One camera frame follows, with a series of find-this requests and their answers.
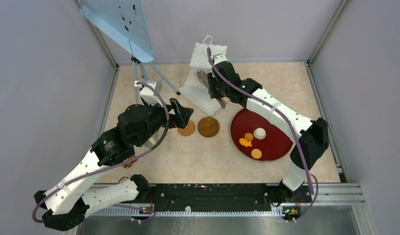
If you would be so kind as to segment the metal serving tongs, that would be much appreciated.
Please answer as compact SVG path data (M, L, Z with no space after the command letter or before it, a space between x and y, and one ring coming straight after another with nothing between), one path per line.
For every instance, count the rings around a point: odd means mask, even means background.
M223 95L219 91L218 81L213 76L213 73L206 73L203 70L199 70L195 74L198 80L207 88L210 98L217 100L220 106L225 109L226 102L223 100Z

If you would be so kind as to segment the orange chip cookie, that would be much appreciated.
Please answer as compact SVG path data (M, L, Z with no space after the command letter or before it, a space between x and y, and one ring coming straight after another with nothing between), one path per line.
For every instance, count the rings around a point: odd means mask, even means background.
M244 138L245 138L247 141L252 141L252 140L254 139L254 135L253 135L252 133L246 133L246 134L244 135Z

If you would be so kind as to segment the orange fish-shaped cookie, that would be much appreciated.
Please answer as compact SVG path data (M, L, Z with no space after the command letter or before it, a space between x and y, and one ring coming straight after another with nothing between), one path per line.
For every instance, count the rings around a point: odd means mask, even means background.
M245 139L245 138L240 138L240 139L239 139L239 144L240 144L241 146L244 146L244 147L252 147L251 141L249 141L249 140L247 140L247 139Z

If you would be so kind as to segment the white round mousse cake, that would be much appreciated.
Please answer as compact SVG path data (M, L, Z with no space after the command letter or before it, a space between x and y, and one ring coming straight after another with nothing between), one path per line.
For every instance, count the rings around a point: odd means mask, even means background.
M256 139L258 139L258 140L263 140L263 139L265 139L266 138L266 131L265 131L265 129L264 128L262 128L262 127L259 127L259 128L256 128L254 131L253 131L253 136L254 136L254 138L256 138Z

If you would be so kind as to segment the round tan biscuit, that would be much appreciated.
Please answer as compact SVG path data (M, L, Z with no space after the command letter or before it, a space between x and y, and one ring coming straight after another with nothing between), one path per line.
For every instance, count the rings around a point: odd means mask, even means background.
M251 157L254 159L260 159L262 157L262 152L260 149L253 149L251 151Z

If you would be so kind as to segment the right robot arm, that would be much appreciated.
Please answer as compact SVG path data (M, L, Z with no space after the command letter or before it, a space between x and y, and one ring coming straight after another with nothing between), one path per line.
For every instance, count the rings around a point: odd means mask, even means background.
M241 152L258 161L289 154L289 169L271 192L273 202L292 202L304 182L313 192L310 170L329 147L327 122L298 114L259 82L241 79L226 60L214 62L206 79L211 98L222 101L226 97L242 107L230 125L231 138Z

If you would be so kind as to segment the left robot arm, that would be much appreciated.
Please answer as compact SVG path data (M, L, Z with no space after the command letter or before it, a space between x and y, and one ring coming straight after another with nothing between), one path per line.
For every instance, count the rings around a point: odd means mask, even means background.
M118 116L117 126L104 132L79 164L54 188L35 193L38 208L45 209L40 222L45 227L68 231L87 217L125 201L144 202L150 185L142 175L108 188L89 188L107 171L138 159L134 149L145 144L158 130L185 128L194 110L183 107L177 99L169 104L133 104Z

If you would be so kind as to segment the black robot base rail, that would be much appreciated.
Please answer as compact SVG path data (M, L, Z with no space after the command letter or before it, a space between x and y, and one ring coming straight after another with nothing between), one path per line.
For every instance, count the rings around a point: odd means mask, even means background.
M296 191L278 184L156 184L133 203L153 205L156 212L263 212L287 203L310 203L308 186Z

